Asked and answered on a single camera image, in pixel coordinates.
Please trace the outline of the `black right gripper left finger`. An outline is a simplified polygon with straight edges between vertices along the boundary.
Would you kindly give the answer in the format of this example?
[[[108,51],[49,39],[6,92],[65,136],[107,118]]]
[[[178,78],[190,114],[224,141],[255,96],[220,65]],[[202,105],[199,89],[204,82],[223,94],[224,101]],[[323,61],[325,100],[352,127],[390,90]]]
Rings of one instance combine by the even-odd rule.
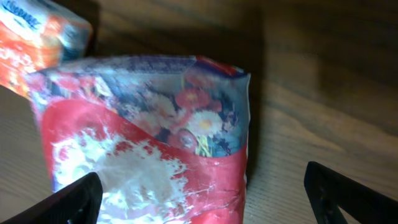
[[[103,188],[90,172],[2,224],[96,224]]]

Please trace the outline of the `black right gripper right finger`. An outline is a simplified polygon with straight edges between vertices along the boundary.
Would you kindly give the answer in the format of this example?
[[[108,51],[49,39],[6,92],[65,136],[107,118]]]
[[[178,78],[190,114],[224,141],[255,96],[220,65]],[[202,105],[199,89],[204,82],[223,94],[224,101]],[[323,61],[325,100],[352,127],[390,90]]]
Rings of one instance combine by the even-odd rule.
[[[347,224],[344,210],[360,223],[397,223],[397,201],[315,161],[307,164],[304,187],[320,224]]]

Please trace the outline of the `red purple snack bag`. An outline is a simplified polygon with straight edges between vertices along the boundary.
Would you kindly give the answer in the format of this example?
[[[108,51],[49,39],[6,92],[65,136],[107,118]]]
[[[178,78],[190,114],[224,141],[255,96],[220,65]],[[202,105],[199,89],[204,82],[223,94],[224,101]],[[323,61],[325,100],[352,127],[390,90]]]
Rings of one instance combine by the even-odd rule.
[[[85,58],[26,75],[53,190],[95,172],[99,223],[242,223],[250,78],[176,56]]]

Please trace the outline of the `small orange snack box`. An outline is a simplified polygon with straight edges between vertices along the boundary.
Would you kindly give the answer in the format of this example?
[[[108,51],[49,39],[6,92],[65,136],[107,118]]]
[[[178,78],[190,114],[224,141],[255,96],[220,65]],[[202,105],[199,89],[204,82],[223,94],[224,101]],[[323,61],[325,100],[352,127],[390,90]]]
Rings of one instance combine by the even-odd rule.
[[[48,0],[1,0],[1,85],[26,97],[24,75],[82,58],[92,25]]]

